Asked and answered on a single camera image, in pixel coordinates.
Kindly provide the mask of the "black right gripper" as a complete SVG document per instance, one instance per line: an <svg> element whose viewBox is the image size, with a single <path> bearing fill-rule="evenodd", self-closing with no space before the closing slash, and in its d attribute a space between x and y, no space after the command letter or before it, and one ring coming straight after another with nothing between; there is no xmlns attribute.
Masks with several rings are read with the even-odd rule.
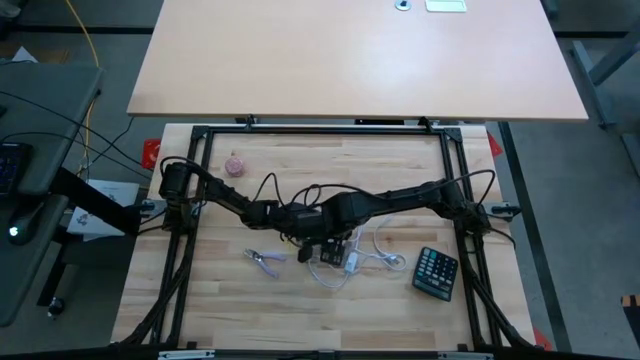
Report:
<svg viewBox="0 0 640 360"><path fill-rule="evenodd" d="M360 212L363 197L356 193L339 193L323 202L325 228L330 238L321 244L320 261L329 265L341 265L345 246L343 238L362 223Z"/></svg>

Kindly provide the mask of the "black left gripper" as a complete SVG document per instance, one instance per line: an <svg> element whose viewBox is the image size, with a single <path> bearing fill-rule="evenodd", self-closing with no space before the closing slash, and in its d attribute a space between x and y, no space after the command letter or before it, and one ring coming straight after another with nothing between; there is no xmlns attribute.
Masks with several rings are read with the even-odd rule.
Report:
<svg viewBox="0 0 640 360"><path fill-rule="evenodd" d="M275 229L293 245L324 234L324 217L320 210L300 203L286 204L277 213ZM313 257L313 246L302 245L298 250L298 262L306 263Z"/></svg>

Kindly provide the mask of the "black calculator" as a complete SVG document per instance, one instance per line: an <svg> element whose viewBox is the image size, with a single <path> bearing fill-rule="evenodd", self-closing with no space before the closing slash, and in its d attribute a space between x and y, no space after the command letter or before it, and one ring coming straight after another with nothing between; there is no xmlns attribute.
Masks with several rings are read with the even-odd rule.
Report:
<svg viewBox="0 0 640 360"><path fill-rule="evenodd" d="M438 250L423 247L418 256L411 284L439 300L450 302L456 281L458 261Z"/></svg>

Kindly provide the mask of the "light wooden desk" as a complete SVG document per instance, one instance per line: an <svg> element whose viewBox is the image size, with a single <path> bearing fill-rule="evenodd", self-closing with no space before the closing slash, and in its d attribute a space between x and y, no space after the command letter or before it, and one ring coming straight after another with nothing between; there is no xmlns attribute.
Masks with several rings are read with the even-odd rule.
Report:
<svg viewBox="0 0 640 360"><path fill-rule="evenodd" d="M539 0L164 0L135 116L583 122Z"/></svg>

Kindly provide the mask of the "black desk support beam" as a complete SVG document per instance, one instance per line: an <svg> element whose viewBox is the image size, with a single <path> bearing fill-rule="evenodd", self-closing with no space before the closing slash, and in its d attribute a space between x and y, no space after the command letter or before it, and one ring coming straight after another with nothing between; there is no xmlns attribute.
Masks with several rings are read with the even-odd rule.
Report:
<svg viewBox="0 0 640 360"><path fill-rule="evenodd" d="M55 195L67 197L73 204L87 210L126 235L138 234L140 225L138 210L121 206L63 167L57 171L49 190ZM48 307L52 302L57 301L55 292L66 268L66 263L63 261L64 253L70 244L80 242L80 238L78 235L67 233L58 225L52 241L60 244L61 248L36 303L37 306L42 307Z"/></svg>

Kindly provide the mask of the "white sheet with drawing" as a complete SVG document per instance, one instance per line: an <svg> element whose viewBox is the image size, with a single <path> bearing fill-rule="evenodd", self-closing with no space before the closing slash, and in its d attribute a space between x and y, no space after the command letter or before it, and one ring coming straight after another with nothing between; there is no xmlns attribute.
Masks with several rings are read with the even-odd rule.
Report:
<svg viewBox="0 0 640 360"><path fill-rule="evenodd" d="M139 190L139 185L131 182L90 179L88 184L123 207L135 203ZM101 237L125 235L124 232L80 207L74 209L67 231L71 234L82 235L84 242Z"/></svg>

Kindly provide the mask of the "white flat pad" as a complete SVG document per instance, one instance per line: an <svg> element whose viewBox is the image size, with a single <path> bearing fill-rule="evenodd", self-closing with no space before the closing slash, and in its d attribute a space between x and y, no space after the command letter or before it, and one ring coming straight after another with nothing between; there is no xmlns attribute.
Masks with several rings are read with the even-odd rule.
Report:
<svg viewBox="0 0 640 360"><path fill-rule="evenodd" d="M429 12L465 13L467 11L465 0L425 0L425 5Z"/></svg>

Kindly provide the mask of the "black computer mouse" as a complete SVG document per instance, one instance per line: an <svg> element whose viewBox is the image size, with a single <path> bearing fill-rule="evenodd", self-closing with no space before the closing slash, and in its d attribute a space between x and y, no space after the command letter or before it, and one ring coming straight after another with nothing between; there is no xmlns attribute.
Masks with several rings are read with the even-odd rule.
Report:
<svg viewBox="0 0 640 360"><path fill-rule="evenodd" d="M34 215L33 211L29 211L16 212L12 216L7 230L8 241L12 245L22 246L31 240Z"/></svg>

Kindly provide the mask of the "grey side desk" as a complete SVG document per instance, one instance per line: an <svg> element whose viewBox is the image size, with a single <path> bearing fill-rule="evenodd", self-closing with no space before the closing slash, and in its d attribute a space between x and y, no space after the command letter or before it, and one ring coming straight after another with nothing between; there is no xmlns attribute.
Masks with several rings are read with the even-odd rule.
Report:
<svg viewBox="0 0 640 360"><path fill-rule="evenodd" d="M33 283L68 198L49 188L71 147L102 72L92 67L19 63L0 66L0 143L33 146L16 193L0 197L0 327L11 325ZM31 240L8 241L16 212L35 213Z"/></svg>

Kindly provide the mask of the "orange black striped object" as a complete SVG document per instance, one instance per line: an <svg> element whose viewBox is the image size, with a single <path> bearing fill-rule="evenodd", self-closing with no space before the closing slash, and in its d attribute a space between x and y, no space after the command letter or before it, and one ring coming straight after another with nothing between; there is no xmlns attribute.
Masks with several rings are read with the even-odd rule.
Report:
<svg viewBox="0 0 640 360"><path fill-rule="evenodd" d="M640 294L622 296L621 305L630 323L640 323Z"/></svg>

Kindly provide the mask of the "black keyboard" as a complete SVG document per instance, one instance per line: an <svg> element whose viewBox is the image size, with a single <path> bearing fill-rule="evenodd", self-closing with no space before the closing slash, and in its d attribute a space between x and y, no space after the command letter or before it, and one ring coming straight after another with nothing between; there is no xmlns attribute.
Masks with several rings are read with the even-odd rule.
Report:
<svg viewBox="0 0 640 360"><path fill-rule="evenodd" d="M26 171L33 146L25 143L0 143L0 197L13 196Z"/></svg>

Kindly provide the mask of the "grey metal table leg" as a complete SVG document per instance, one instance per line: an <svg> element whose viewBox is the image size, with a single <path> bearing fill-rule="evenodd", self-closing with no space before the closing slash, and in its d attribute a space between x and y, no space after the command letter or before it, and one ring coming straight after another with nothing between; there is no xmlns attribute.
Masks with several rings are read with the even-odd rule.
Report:
<svg viewBox="0 0 640 360"><path fill-rule="evenodd" d="M617 70L640 50L640 30L630 31L620 43L615 45L597 63L589 56L581 41L573 41L570 54L574 59L596 108L602 129L615 127L614 111L606 94L600 89Z"/></svg>

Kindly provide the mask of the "black aluminium rig frame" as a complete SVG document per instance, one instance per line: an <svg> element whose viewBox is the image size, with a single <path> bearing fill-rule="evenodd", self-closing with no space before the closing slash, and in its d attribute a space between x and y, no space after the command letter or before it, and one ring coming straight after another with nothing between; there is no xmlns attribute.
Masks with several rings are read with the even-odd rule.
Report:
<svg viewBox="0 0 640 360"><path fill-rule="evenodd" d="M369 191L457 180L468 200L488 208L500 192L481 127L170 124L161 151L200 157L212 171L236 151L257 169L270 165L282 191L296 198L329 180ZM457 259L450 302L382 268L364 270L372 285L341 292L304 280L294 261L269 280L240 248L286 251L286 240L246 229L215 204L204 208L194 234L147 232L131 258L112 333L115 354L145 359L210 349L215 357L383 360L478 352L502 360L539 353L515 250L500 223L474 235L419 209L395 224L390 236L399 247L415 252L430 243Z"/></svg>

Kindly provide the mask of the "silver bracket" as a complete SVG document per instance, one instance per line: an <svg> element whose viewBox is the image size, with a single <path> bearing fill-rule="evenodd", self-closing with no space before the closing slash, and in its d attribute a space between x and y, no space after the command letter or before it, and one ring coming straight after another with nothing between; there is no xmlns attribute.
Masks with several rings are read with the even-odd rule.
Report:
<svg viewBox="0 0 640 360"><path fill-rule="evenodd" d="M495 360L491 353L478 352L438 352L438 360Z"/></svg>
<svg viewBox="0 0 640 360"><path fill-rule="evenodd" d="M172 350L158 353L157 360L211 360L215 358L215 351L205 350Z"/></svg>

